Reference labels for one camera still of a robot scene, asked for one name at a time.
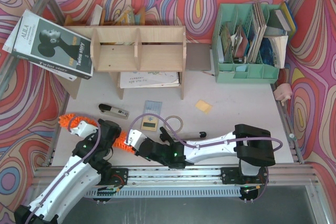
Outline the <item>orange microfiber duster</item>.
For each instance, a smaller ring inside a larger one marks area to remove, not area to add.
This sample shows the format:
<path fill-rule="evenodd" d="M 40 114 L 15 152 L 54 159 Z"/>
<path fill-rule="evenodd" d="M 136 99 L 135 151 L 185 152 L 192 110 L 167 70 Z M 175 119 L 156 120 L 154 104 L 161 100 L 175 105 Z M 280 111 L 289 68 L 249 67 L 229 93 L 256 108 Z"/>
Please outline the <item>orange microfiber duster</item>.
<path fill-rule="evenodd" d="M 97 126 L 97 123 L 93 119 L 88 118 L 86 116 L 78 116 L 75 115 L 74 113 L 61 115 L 58 119 L 58 123 L 61 127 L 66 128 L 70 132 L 70 129 L 76 127 L 78 123 L 82 120 L 86 121 L 89 124 Z M 122 131 L 119 137 L 116 140 L 114 140 L 112 147 L 134 154 L 135 152 L 132 150 L 132 148 L 125 145 L 124 143 L 126 136 L 127 133 L 125 131 Z"/>

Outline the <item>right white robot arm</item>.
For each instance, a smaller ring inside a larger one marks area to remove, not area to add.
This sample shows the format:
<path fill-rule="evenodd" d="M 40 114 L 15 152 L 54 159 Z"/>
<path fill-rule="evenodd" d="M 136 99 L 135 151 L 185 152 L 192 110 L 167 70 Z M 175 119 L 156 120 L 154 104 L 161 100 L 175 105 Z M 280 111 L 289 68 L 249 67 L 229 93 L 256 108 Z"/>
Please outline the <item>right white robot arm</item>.
<path fill-rule="evenodd" d="M 172 169 L 184 169 L 206 159 L 237 157 L 238 171 L 243 176 L 257 176 L 261 168 L 274 166 L 274 153 L 283 146 L 269 131 L 246 124 L 237 124 L 232 132 L 201 141 L 174 140 L 165 129 L 161 136 L 163 140 L 158 143 L 141 131 L 131 130 L 127 143 L 137 156 Z"/>

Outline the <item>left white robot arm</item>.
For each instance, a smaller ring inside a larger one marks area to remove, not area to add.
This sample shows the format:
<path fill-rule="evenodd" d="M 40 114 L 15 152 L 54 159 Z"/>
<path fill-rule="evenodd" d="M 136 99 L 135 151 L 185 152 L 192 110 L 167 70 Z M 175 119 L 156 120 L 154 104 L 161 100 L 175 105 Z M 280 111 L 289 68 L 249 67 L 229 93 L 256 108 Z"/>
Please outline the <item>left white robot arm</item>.
<path fill-rule="evenodd" d="M 15 210 L 16 223 L 62 223 L 89 189 L 112 182 L 113 168 L 105 156 L 120 136 L 121 127 L 103 119 L 94 124 L 82 120 L 76 127 L 68 126 L 68 131 L 82 141 L 49 186 L 28 206 Z"/>

